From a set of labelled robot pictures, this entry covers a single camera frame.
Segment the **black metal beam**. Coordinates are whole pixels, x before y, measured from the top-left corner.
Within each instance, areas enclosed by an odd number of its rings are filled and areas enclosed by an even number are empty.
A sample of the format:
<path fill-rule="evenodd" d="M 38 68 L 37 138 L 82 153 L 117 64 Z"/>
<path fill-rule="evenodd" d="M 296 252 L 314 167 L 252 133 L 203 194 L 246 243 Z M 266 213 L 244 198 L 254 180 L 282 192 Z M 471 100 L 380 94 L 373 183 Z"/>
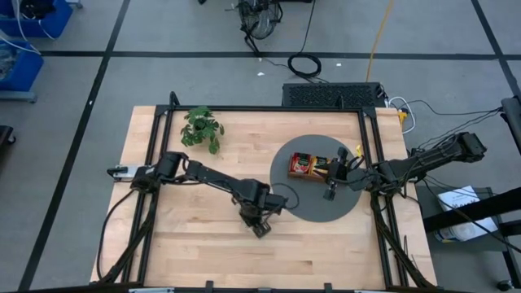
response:
<path fill-rule="evenodd" d="M 467 204 L 446 212 L 429 216 L 423 220 L 427 232 L 433 232 L 470 221 L 478 221 L 491 216 L 521 210 L 521 199 L 493 196 L 479 202 Z"/>

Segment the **wooden three-compartment tray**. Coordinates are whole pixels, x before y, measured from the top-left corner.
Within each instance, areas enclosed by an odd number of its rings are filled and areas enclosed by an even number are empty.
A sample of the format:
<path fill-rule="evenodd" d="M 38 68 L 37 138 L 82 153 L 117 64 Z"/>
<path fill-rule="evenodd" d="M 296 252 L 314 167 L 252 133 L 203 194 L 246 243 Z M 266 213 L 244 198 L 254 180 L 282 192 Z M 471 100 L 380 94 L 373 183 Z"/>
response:
<path fill-rule="evenodd" d="M 304 179 L 304 180 L 307 180 L 307 181 L 319 181 L 319 182 L 325 182 L 326 181 L 325 177 L 310 176 L 309 173 L 308 174 L 293 174 L 293 173 L 289 173 L 289 167 L 288 167 L 288 176 L 289 177 L 295 177 L 295 178 Z"/>

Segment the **black floor fan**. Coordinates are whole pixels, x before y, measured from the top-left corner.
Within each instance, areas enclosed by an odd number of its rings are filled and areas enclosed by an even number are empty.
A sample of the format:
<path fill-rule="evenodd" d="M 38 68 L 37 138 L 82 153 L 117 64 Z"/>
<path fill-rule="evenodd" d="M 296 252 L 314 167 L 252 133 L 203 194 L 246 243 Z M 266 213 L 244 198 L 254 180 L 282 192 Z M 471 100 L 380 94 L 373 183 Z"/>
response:
<path fill-rule="evenodd" d="M 255 56 L 261 53 L 255 40 L 271 35 L 283 17 L 279 0 L 239 0 L 240 30 L 245 33 L 244 41 Z"/>

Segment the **blue plastic bin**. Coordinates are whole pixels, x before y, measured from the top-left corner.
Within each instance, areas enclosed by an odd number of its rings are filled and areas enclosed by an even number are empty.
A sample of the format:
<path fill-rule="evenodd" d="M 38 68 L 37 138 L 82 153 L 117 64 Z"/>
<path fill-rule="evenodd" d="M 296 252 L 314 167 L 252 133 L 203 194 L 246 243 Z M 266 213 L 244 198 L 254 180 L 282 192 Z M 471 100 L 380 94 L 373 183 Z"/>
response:
<path fill-rule="evenodd" d="M 0 90 L 29 91 L 43 63 L 28 42 L 0 40 Z"/>
<path fill-rule="evenodd" d="M 10 37 L 59 37 L 72 8 L 66 0 L 0 0 L 0 30 Z"/>

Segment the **red strawberry tea sachet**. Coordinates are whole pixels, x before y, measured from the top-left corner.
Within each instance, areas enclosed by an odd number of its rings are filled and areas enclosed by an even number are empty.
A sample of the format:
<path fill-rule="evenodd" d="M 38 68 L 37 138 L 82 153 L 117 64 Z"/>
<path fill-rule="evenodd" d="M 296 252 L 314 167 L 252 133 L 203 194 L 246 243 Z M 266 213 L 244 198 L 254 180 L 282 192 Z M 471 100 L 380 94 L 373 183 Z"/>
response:
<path fill-rule="evenodd" d="M 290 159 L 289 173 L 308 174 L 312 156 L 306 153 L 295 152 Z"/>

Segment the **black mesh computer tower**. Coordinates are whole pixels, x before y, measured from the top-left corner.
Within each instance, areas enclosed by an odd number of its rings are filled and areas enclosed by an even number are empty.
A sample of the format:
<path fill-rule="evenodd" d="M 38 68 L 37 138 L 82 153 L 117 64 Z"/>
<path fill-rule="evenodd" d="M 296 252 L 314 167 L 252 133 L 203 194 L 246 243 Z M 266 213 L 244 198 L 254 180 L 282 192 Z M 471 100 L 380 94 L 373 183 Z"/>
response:
<path fill-rule="evenodd" d="M 386 107 L 378 82 L 291 83 L 282 86 L 285 107 Z"/>

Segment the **white paper booklet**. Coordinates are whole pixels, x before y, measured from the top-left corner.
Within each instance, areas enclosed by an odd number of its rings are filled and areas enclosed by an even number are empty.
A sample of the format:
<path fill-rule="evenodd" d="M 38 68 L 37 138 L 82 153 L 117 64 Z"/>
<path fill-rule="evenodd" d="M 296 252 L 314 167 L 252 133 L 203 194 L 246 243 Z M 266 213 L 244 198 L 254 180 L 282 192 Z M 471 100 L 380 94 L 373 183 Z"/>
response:
<path fill-rule="evenodd" d="M 480 198 L 471 186 L 446 191 L 438 194 L 436 197 L 444 212 L 480 201 Z M 434 236 L 442 243 L 460 243 L 495 231 L 497 231 L 497 225 L 491 217 L 488 217 L 478 220 L 476 224 L 466 222 L 436 230 Z"/>

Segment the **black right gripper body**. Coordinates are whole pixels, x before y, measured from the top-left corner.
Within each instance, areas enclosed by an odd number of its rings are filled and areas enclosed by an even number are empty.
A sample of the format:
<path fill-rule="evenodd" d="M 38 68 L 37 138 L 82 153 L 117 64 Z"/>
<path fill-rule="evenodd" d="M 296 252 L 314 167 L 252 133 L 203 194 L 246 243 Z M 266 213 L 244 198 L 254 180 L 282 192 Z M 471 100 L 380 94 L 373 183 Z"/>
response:
<path fill-rule="evenodd" d="M 335 178 L 335 183 L 327 184 L 323 198 L 332 201 L 336 195 L 336 188 L 338 184 L 344 184 L 351 190 L 363 190 L 370 184 L 370 174 L 364 169 L 360 168 L 360 165 L 365 161 L 365 156 L 353 157 L 347 161 L 348 150 L 344 147 L 338 149 L 338 157 L 332 161 L 338 162 L 338 171 L 329 172 L 328 175 Z"/>

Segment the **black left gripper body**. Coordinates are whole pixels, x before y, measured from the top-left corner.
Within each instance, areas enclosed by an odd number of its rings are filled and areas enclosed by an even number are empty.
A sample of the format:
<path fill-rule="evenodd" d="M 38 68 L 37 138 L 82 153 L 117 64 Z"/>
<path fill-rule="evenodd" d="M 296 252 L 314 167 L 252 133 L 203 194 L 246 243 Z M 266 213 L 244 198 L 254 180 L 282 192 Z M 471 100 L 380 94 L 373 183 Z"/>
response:
<path fill-rule="evenodd" d="M 258 238 L 270 231 L 268 219 L 280 214 L 286 207 L 287 198 L 271 193 L 271 187 L 255 179 L 241 179 L 231 184 L 235 203 L 240 206 L 239 215 Z"/>

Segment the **green plant in white pot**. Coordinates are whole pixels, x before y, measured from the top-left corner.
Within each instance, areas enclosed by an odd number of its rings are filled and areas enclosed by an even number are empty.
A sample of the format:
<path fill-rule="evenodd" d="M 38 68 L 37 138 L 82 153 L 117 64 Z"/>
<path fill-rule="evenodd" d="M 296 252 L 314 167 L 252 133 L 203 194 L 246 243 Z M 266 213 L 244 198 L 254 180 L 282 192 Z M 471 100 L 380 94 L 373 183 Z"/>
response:
<path fill-rule="evenodd" d="M 181 129 L 181 144 L 192 147 L 208 143 L 208 152 L 216 155 L 221 148 L 219 137 L 225 134 L 224 125 L 218 122 L 207 106 L 190 109 L 184 116 L 186 125 Z"/>

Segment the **black equipment foot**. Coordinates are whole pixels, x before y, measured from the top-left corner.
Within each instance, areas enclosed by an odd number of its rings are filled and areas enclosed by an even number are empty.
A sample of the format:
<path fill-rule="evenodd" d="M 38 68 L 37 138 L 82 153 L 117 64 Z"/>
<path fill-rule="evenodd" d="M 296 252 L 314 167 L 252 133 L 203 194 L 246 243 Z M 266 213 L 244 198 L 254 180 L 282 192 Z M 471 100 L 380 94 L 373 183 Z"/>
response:
<path fill-rule="evenodd" d="M 15 142 L 14 129 L 8 125 L 0 125 L 0 148 L 10 146 Z"/>

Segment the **orange peach tea sachet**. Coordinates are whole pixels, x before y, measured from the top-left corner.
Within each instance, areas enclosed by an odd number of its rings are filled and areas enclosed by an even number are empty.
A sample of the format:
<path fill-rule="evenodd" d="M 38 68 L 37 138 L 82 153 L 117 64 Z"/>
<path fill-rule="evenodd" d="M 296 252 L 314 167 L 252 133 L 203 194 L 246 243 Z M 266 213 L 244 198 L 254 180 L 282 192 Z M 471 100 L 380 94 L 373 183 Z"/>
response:
<path fill-rule="evenodd" d="M 326 157 L 313 156 L 309 175 L 315 177 L 327 177 L 330 162 L 331 160 Z"/>

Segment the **grey round woven mat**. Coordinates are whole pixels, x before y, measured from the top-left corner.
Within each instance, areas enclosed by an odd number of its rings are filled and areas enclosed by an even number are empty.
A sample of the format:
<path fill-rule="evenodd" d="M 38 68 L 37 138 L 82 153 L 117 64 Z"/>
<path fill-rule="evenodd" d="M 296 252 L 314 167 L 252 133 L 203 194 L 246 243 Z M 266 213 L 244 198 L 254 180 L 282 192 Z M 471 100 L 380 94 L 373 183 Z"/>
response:
<path fill-rule="evenodd" d="M 288 199 L 289 212 L 300 219 L 311 222 L 335 221 L 347 215 L 361 197 L 344 184 L 337 185 L 332 201 L 323 198 L 328 188 L 325 182 L 307 181 L 289 177 L 289 160 L 293 153 L 306 153 L 333 159 L 344 144 L 324 135 L 309 134 L 293 138 L 284 144 L 273 158 L 269 180 L 273 192 Z"/>

